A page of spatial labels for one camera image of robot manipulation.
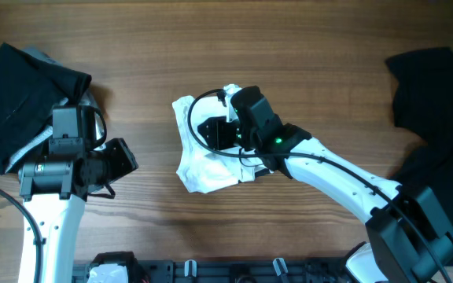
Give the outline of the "white t-shirt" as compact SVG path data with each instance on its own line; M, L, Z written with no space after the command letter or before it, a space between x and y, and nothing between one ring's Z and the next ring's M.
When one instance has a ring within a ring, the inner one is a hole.
M210 193L218 189L252 182L258 176L270 174L261 159L221 156L208 151L200 142L205 138L192 134L209 118L224 118L228 124L237 120L231 108L230 99L241 88L235 84L226 85L226 101L216 96L207 96L199 101L191 96L179 98L172 103L182 143L182 156L176 174L190 193Z

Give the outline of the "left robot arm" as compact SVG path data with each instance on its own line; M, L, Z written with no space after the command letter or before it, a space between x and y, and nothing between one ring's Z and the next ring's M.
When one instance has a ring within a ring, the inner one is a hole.
M99 109L53 109L53 133L42 154L20 171L20 196L31 216L18 280L70 282L76 236L88 197L112 199L111 184L138 169L122 138L96 136Z

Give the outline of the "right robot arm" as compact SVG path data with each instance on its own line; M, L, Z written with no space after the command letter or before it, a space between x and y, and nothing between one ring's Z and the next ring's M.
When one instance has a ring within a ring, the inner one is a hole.
M369 240L351 250L343 273L354 282L431 282L451 278L453 226L428 186L415 189L378 177L329 151L306 130L283 123L257 86L214 89L226 114L187 127L208 151L258 158L270 171L315 187L350 211Z

